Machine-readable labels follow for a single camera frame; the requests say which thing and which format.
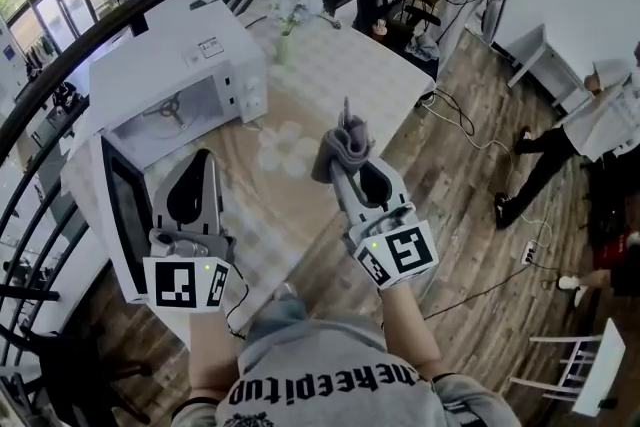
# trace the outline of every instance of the jeans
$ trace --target jeans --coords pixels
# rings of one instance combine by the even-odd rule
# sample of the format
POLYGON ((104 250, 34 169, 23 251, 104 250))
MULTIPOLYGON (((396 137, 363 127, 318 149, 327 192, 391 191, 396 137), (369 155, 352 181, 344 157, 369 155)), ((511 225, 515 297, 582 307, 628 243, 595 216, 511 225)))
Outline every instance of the jeans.
POLYGON ((520 217, 565 162, 577 155, 562 127, 548 130, 537 139, 518 141, 515 150, 518 154, 542 153, 542 156, 518 195, 504 203, 503 220, 507 225, 520 217))
POLYGON ((265 336, 308 319, 307 308, 295 295, 285 294, 280 299, 274 299, 253 322, 245 340, 245 348, 265 336))

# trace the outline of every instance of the shorts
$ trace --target shorts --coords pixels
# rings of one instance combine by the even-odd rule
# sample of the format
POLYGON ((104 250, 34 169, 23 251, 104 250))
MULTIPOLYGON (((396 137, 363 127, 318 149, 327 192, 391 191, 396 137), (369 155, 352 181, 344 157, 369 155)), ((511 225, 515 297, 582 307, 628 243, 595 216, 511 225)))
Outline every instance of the shorts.
POLYGON ((640 297, 640 246, 627 249, 624 259, 611 268, 615 295, 640 297))

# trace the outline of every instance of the vase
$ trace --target vase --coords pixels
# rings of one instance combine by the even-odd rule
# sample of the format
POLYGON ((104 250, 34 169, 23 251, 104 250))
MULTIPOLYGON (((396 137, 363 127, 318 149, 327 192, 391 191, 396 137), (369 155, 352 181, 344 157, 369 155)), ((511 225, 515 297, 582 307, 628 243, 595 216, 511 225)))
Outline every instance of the vase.
POLYGON ((291 34, 281 34, 276 41, 276 64, 284 66, 291 59, 293 53, 293 38, 291 34))

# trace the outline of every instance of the red object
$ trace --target red object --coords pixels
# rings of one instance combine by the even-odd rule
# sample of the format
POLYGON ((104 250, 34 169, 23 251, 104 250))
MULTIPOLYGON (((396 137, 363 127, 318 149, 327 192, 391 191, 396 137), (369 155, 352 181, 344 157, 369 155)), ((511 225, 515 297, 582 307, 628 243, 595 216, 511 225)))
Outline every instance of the red object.
POLYGON ((627 239, 631 229, 627 228, 615 239, 607 242, 604 247, 597 249, 593 254, 594 269, 611 269, 615 264, 624 260, 627 254, 627 239))

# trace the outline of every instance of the rolled towel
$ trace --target rolled towel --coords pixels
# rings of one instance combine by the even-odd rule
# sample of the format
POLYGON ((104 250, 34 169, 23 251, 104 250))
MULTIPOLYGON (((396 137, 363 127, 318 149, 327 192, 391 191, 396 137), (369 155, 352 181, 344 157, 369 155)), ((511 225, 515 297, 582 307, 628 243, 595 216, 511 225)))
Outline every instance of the rolled towel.
POLYGON ((331 161, 337 159, 348 175, 355 175, 369 160, 373 141, 369 139, 367 123, 349 110, 349 99, 344 99, 344 110, 338 126, 327 131, 313 164, 311 178, 320 183, 331 183, 331 161))

